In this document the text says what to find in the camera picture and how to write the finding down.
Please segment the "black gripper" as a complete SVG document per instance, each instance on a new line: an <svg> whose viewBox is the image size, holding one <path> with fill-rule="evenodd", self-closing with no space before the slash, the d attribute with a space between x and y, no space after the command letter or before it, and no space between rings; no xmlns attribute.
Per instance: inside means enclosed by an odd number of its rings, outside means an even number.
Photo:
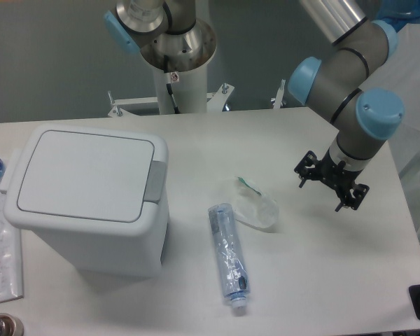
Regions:
<svg viewBox="0 0 420 336"><path fill-rule="evenodd" d="M309 150L294 168L294 172L300 179L300 188L307 181L320 181L333 189L339 198L335 212L343 207L357 210L370 187L362 183L356 184L357 172L348 171L345 167L344 161L335 164L328 153L322 160L318 160L316 154Z"/></svg>

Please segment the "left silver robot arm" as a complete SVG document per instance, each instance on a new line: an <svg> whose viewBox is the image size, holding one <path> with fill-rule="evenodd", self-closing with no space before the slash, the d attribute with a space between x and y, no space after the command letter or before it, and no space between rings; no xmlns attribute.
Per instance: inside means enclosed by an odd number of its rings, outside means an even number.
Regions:
<svg viewBox="0 0 420 336"><path fill-rule="evenodd" d="M204 103L194 104L202 93L173 87L173 76L203 67L215 53L216 43L210 26L196 18L194 1L119 1L104 14L104 23L113 39L128 53L141 53L160 70L157 89L160 112L180 114L205 111ZM326 73L323 63L314 57L305 59L294 70L288 91L302 105L309 107L330 123L343 111L353 109L361 90L356 88L345 97L324 93ZM322 160L309 151L295 168L301 182L320 181L334 190L339 206L357 210L368 193L368 186L357 184L360 168L348 168L350 154L342 159L328 151Z"/></svg>

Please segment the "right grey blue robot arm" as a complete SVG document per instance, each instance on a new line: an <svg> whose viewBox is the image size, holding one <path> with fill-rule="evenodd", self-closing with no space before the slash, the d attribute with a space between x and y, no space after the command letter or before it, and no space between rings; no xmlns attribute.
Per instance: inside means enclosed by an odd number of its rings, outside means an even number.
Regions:
<svg viewBox="0 0 420 336"><path fill-rule="evenodd" d="M361 85L398 46L395 29L370 20L355 1L301 1L335 48L325 60L308 57L292 73L288 91L338 131L322 159L308 153L295 171L303 182L320 181L343 204L364 198L368 186L355 182L399 127L405 107L399 96Z"/></svg>

